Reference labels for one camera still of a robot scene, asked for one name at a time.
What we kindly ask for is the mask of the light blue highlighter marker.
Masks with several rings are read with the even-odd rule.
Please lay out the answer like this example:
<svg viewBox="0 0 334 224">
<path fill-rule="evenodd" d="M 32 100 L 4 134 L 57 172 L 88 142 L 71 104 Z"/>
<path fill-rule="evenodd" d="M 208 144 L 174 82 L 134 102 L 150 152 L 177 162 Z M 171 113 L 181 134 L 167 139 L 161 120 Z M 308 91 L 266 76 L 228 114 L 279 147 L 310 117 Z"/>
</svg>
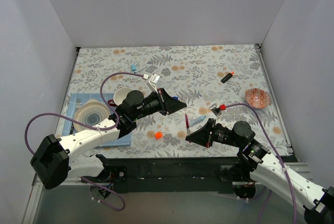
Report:
<svg viewBox="0 0 334 224">
<path fill-rule="evenodd" d="M 193 126 L 195 126 L 195 125 L 197 125 L 197 124 L 203 122 L 205 118 L 206 118 L 206 116 L 205 116 L 205 115 L 202 115 L 202 116 L 199 116 L 199 117 L 197 117 L 197 118 L 191 119 L 191 120 L 189 121 L 189 127 L 193 127 Z"/>
</svg>

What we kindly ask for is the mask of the pink red pen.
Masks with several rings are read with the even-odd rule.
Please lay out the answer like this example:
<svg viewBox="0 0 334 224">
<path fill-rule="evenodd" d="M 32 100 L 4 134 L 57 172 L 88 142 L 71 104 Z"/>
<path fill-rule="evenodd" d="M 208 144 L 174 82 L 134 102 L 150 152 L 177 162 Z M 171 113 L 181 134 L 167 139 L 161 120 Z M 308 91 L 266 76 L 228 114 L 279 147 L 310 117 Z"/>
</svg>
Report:
<svg viewBox="0 0 334 224">
<path fill-rule="evenodd" d="M 185 113 L 185 123 L 186 123 L 187 136 L 189 136 L 190 135 L 189 120 L 188 120 L 188 115 L 186 113 Z"/>
</svg>

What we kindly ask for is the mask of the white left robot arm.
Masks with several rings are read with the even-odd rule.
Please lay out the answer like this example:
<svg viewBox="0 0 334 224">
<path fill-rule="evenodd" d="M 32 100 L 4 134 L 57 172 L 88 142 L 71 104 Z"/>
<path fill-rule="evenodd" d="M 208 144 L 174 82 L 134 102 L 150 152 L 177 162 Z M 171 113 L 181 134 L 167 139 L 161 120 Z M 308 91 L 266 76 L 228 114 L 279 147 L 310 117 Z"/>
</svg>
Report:
<svg viewBox="0 0 334 224">
<path fill-rule="evenodd" d="M 156 112 L 170 115 L 186 106 L 163 88 L 148 97 L 138 90 L 130 91 L 116 112 L 92 129 L 60 138 L 45 137 L 30 163 L 47 190 L 61 185 L 66 179 L 82 176 L 106 182 L 112 174 L 109 160 L 103 155 L 84 157 L 85 152 L 126 136 L 136 129 L 138 119 Z"/>
</svg>

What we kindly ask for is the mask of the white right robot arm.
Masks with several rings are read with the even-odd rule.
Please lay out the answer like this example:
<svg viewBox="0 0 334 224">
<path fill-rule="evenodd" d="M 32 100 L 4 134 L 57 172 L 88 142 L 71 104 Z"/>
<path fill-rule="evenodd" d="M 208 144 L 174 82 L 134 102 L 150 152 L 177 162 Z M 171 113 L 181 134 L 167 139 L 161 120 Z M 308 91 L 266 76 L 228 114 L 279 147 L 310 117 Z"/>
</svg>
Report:
<svg viewBox="0 0 334 224">
<path fill-rule="evenodd" d="M 255 139 L 255 133 L 245 121 L 232 129 L 209 119 L 186 140 L 209 148 L 214 142 L 238 148 L 237 177 L 242 181 L 261 183 L 303 214 L 307 223 L 333 223 L 333 187 L 323 188 L 284 165 L 273 152 Z"/>
</svg>

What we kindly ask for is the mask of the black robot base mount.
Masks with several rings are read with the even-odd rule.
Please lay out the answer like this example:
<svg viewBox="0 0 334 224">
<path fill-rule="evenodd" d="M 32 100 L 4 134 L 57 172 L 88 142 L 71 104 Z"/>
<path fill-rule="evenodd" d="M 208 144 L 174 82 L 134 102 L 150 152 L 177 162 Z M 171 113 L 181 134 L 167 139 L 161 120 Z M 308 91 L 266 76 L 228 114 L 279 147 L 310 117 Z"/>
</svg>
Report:
<svg viewBox="0 0 334 224">
<path fill-rule="evenodd" d="M 217 192 L 254 198 L 262 190 L 238 158 L 105 159 L 106 169 L 86 178 L 117 193 Z"/>
</svg>

